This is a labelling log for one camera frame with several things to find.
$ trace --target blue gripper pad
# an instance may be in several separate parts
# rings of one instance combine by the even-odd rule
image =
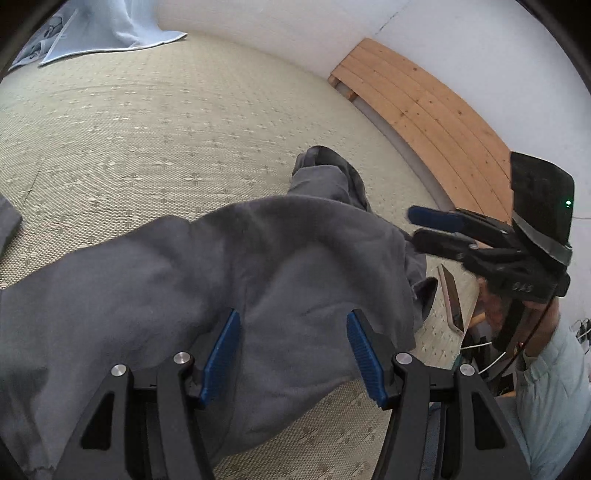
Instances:
[[[412,206],[407,212],[408,221],[413,225],[456,233],[464,228],[462,217],[453,212],[442,212],[431,208]]]
[[[378,407],[383,408],[388,399],[384,387],[384,370],[379,364],[359,319],[353,312],[347,315],[347,338],[353,349],[369,398],[374,400]]]
[[[200,401],[203,406],[219,396],[240,343],[240,315],[233,310],[203,369]]]

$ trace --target person's hand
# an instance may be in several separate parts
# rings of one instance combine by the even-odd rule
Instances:
[[[478,284],[480,286],[480,300],[482,301],[484,307],[486,321],[490,324],[492,330],[495,333],[498,333],[503,328],[504,323],[503,301],[501,297],[492,294],[488,290],[486,280],[479,278]],[[524,342],[526,340],[534,326],[538,323],[541,315],[544,313],[547,304],[525,301],[524,305],[531,309],[531,311],[528,317],[523,320],[522,325],[524,328],[522,335],[519,338],[520,342]],[[559,318],[558,299],[554,298],[552,299],[550,308],[544,315],[540,326],[535,331],[533,337],[530,339],[527,347],[525,348],[525,354],[527,356],[535,357],[541,353],[541,351],[552,338],[552,334],[558,325]]]

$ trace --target blue cloth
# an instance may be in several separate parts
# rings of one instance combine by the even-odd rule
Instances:
[[[83,53],[155,47],[185,35],[160,30],[154,0],[70,0],[36,32],[11,68],[38,59],[46,65]]]

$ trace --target dark gray cloth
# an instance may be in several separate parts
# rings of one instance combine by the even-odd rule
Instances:
[[[436,287],[426,259],[365,211],[354,170],[324,163],[300,165],[286,196],[194,222],[159,218],[2,292],[0,434],[23,468],[56,465],[112,365],[159,364],[225,307],[243,333],[230,394],[199,413],[213,463],[359,376],[345,329],[353,308],[399,349],[414,347]]]
[[[0,193],[0,254],[10,243],[22,222],[21,214]]]
[[[437,463],[437,448],[439,447],[439,425],[441,421],[441,404],[434,403],[429,407],[427,419],[427,435],[425,436],[425,451],[421,465],[420,480],[433,480]]]

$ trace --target wooden board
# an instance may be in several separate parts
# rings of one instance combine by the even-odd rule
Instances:
[[[367,85],[370,85],[381,93],[424,133],[425,137],[441,152],[449,165],[461,178],[479,205],[480,210],[485,215],[501,221],[508,220],[509,213],[505,210],[482,173],[476,168],[474,162],[466,155],[454,138],[418,103],[415,103],[410,96],[394,85],[389,79],[352,56],[345,58],[341,62],[341,67],[357,75]],[[336,70],[333,74],[339,77]],[[376,108],[376,105],[370,102],[369,104],[374,109]],[[410,144],[410,146],[417,152],[416,145]]]
[[[349,102],[353,102],[358,95],[351,90],[350,88],[347,88],[347,91],[343,94],[343,96],[349,101]]]
[[[371,70],[388,79],[396,88],[402,90],[413,101],[417,102],[431,117],[435,119],[458,143],[460,148],[480,170],[499,199],[507,215],[513,209],[513,195],[509,177],[494,159],[476,135],[450,111],[437,97],[425,90],[419,83],[410,78],[400,69],[390,65],[374,53],[357,46],[345,59],[353,58],[368,66]]]
[[[479,323],[482,323],[486,320],[486,313],[482,312],[479,313],[478,315],[474,315],[471,319],[470,319],[470,323],[468,325],[468,328],[472,328],[475,327],[476,325],[478,325]]]
[[[425,90],[432,93],[450,111],[457,114],[458,118],[474,133],[477,139],[489,151],[505,174],[507,176],[511,174],[509,148],[498,137],[495,131],[482,119],[482,117],[480,117],[480,115],[478,115],[459,95],[437,80],[429,72],[375,40],[366,38],[361,41],[359,46],[404,72]]]
[[[331,75],[329,77],[329,83],[330,83],[330,86],[336,87],[339,84],[339,79],[336,78],[334,75]]]
[[[333,75],[372,105],[395,128],[431,170],[456,207],[482,213],[477,201],[446,158],[400,109],[344,66],[337,66]]]

